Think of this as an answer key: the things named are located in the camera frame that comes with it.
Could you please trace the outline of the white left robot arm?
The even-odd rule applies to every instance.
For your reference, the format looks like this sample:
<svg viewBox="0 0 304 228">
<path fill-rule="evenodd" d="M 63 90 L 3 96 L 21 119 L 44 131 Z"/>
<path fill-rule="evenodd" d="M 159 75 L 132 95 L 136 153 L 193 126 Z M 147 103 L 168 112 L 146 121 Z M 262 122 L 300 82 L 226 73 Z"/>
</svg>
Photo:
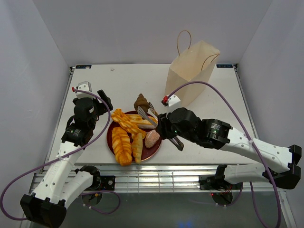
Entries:
<svg viewBox="0 0 304 228">
<path fill-rule="evenodd" d="M 31 195 L 24 195 L 20 205 L 26 218 L 48 228 L 58 228 L 63 223 L 70 204 L 85 190 L 99 190 L 100 172 L 94 166 L 76 169 L 76 176 L 66 180 L 75 162 L 91 138 L 99 116 L 110 114 L 113 105 L 103 90 L 98 97 L 76 88 L 73 99 L 74 115 L 67 121 L 56 158 Z"/>
</svg>

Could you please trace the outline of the metal tongs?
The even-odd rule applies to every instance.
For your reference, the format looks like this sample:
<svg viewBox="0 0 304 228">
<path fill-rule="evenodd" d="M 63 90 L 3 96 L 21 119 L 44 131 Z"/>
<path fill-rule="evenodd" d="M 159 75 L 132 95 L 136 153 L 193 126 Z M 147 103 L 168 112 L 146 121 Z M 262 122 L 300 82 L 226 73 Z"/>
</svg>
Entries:
<svg viewBox="0 0 304 228">
<path fill-rule="evenodd" d="M 156 112 L 155 108 L 153 107 L 152 103 L 149 102 L 149 109 L 152 111 L 152 113 L 157 117 L 158 113 Z M 155 128 L 157 128 L 157 123 L 155 123 L 153 120 L 150 119 L 150 117 L 147 115 L 147 113 L 139 106 L 137 108 L 137 113 L 143 118 L 148 120 Z M 178 139 L 178 137 L 173 137 L 169 139 L 169 141 L 179 150 L 182 151 L 184 148 L 184 144 Z"/>
</svg>

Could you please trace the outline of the pink sugared bun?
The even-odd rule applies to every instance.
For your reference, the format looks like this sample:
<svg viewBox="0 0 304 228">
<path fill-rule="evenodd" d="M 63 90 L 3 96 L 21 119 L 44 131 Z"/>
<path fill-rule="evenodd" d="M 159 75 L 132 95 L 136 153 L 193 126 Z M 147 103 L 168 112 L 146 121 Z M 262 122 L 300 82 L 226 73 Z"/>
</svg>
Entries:
<svg viewBox="0 0 304 228">
<path fill-rule="evenodd" d="M 152 148 L 157 141 L 160 139 L 160 135 L 156 132 L 156 130 L 149 131 L 145 137 L 145 147 Z"/>
</svg>

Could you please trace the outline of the brown chocolate croissant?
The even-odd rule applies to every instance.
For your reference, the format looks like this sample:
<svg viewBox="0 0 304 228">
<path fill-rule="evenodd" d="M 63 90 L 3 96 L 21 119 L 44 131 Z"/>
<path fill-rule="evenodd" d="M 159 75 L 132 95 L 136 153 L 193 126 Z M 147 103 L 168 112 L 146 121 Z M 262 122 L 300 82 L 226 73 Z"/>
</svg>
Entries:
<svg viewBox="0 0 304 228">
<path fill-rule="evenodd" d="M 134 102 L 134 109 L 135 111 L 138 110 L 138 107 L 141 107 L 145 113 L 148 113 L 149 110 L 149 102 L 147 101 L 147 99 L 143 96 L 143 94 L 139 94 L 136 101 Z"/>
</svg>

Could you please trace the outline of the small pale baguette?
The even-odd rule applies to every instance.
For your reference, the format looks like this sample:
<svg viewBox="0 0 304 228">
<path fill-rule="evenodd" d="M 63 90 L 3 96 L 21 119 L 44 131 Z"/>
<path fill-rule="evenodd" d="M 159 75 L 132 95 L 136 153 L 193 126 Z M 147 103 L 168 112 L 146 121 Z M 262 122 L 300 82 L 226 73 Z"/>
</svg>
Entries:
<svg viewBox="0 0 304 228">
<path fill-rule="evenodd" d="M 137 164 L 141 163 L 142 151 L 143 151 L 143 137 L 142 133 L 135 135 L 133 142 L 131 143 L 132 155 Z"/>
</svg>

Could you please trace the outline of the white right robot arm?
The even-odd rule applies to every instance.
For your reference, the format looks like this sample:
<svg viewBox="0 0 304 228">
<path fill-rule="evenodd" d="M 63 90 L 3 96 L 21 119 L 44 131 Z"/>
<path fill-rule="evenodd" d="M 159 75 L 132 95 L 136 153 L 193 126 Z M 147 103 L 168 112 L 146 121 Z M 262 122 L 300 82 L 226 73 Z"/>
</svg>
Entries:
<svg viewBox="0 0 304 228">
<path fill-rule="evenodd" d="M 225 189 L 242 182 L 269 182 L 291 190 L 301 178 L 298 166 L 302 149 L 297 145 L 280 147 L 249 138 L 230 124 L 217 119 L 200 119 L 186 108 L 158 115 L 156 132 L 170 140 L 178 150 L 183 143 L 178 136 L 203 148 L 232 152 L 255 161 L 247 165 L 220 165 L 213 176 L 201 178 L 202 189 Z"/>
</svg>

